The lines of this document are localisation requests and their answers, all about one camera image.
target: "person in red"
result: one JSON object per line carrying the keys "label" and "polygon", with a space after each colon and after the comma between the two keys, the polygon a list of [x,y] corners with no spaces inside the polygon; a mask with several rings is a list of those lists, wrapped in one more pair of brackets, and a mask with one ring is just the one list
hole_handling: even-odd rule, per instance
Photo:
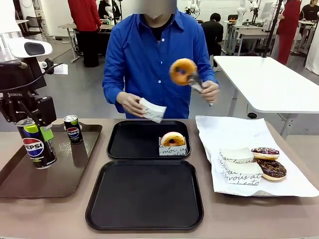
{"label": "person in red", "polygon": [[274,58],[284,65],[288,61],[290,49],[297,31],[300,6],[301,0],[287,0],[283,14],[278,16],[280,22],[277,30],[278,39],[276,41],[279,40],[279,50],[278,55]]}
{"label": "person in red", "polygon": [[68,0],[68,3],[83,43],[84,66],[97,67],[99,55],[96,42],[101,21],[95,0]]}

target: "glazed donut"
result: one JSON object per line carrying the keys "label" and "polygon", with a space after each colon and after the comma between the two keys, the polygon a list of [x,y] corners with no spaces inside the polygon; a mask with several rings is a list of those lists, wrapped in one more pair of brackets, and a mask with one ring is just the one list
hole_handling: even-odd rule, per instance
{"label": "glazed donut", "polygon": [[258,160],[257,163],[263,170],[263,177],[268,180],[278,181],[283,179],[287,174],[287,170],[280,162],[273,160]]}
{"label": "glazed donut", "polygon": [[273,148],[253,148],[255,159],[267,159],[267,160],[276,160],[279,157],[279,151]]}
{"label": "glazed donut", "polygon": [[185,145],[185,139],[180,133],[169,132],[161,138],[160,144],[163,146],[182,146]]}
{"label": "glazed donut", "polygon": [[187,58],[175,61],[169,69],[171,80],[180,86],[186,86],[188,84],[187,77],[194,72],[197,72],[197,67],[192,60]]}

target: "blue shirt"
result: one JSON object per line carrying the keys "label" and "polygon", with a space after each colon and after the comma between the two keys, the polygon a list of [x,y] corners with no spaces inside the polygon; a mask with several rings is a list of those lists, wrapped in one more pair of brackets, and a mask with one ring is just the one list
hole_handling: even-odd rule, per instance
{"label": "blue shirt", "polygon": [[159,43],[142,15],[125,18],[113,27],[107,48],[102,83],[107,102],[124,113],[116,96],[125,87],[127,93],[166,106],[164,118],[187,119],[191,88],[176,85],[169,76],[171,64],[181,58],[195,62],[202,81],[216,82],[203,29],[194,18],[177,11]]}

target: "black can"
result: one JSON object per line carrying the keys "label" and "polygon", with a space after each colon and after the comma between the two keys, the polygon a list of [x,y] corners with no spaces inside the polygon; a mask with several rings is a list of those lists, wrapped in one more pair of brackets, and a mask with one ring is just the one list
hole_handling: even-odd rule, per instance
{"label": "black can", "polygon": [[63,119],[66,132],[68,133],[71,144],[79,144],[83,141],[81,128],[77,116],[66,116]]}
{"label": "black can", "polygon": [[51,140],[44,141],[39,127],[32,119],[20,120],[16,125],[34,166],[37,169],[52,166],[56,162],[57,156]]}

